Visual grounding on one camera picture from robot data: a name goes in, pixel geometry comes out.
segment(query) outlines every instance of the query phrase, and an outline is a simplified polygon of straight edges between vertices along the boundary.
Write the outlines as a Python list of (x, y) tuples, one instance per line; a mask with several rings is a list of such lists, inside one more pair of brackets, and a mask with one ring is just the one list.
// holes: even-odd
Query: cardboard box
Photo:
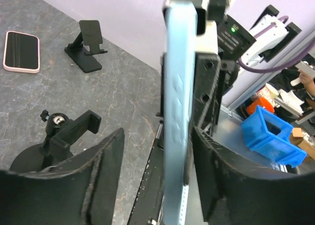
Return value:
[(294, 128), (289, 140), (308, 154), (304, 161), (315, 160), (315, 139), (312, 136), (303, 132), (301, 128)]

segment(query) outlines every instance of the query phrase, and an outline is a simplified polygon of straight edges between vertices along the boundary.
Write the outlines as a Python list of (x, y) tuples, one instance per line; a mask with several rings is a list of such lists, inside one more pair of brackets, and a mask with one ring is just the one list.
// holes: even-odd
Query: phone screen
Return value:
[(25, 69), (38, 69), (38, 38), (32, 35), (8, 32), (5, 65)]

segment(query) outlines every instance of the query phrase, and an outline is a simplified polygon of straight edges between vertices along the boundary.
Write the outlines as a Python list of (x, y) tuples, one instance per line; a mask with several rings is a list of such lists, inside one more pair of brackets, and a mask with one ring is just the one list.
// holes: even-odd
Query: cable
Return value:
[[(288, 20), (288, 16), (283, 16), (281, 18), (279, 18), (279, 21), (285, 23)], [(268, 27), (266, 27), (265, 29), (263, 29), (261, 32), (259, 32), (258, 34), (256, 34), (254, 36), (254, 38), (258, 38), (260, 37), (262, 34), (264, 34), (265, 32), (267, 32), (268, 30), (270, 30), (271, 28), (273, 28), (274, 26), (276, 26), (276, 23), (272, 23), (270, 24)], [(265, 74), (265, 73), (270, 73), (270, 72), (275, 72), (275, 71), (281, 71), (282, 69), (285, 69), (287, 67), (296, 65), (297, 62), (299, 62), (301, 59), (303, 59), (308, 52), (315, 46), (315, 38), (309, 43), (309, 45), (298, 55), (296, 56), (294, 59), (292, 59), (291, 61), (282, 64), (280, 66), (276, 66), (273, 68), (269, 68), (269, 69), (256, 69), (256, 68), (252, 68), (247, 66), (246, 64), (243, 63), (242, 59), (240, 58), (238, 60), (239, 65), (246, 71), (249, 72), (253, 72), (253, 73), (260, 73), (260, 74)]]

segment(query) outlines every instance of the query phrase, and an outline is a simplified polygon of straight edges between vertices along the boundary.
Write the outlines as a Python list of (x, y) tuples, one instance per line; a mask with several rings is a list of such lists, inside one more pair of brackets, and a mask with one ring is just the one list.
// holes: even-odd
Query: white wall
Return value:
[[(114, 44), (160, 70), (163, 51), (163, 0), (44, 0), (75, 20), (97, 19), (102, 35)], [(303, 36), (315, 26), (314, 0), (236, 0), (229, 14), (249, 28), (263, 9), (272, 4), (290, 16)]]

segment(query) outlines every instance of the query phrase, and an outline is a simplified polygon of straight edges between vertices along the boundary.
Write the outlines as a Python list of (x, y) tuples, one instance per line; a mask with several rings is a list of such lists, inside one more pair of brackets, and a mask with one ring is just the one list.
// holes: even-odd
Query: light blue strip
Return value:
[(166, 14), (166, 28), (163, 222), (179, 225), (195, 66), (197, 13), (193, 4), (173, 3)]

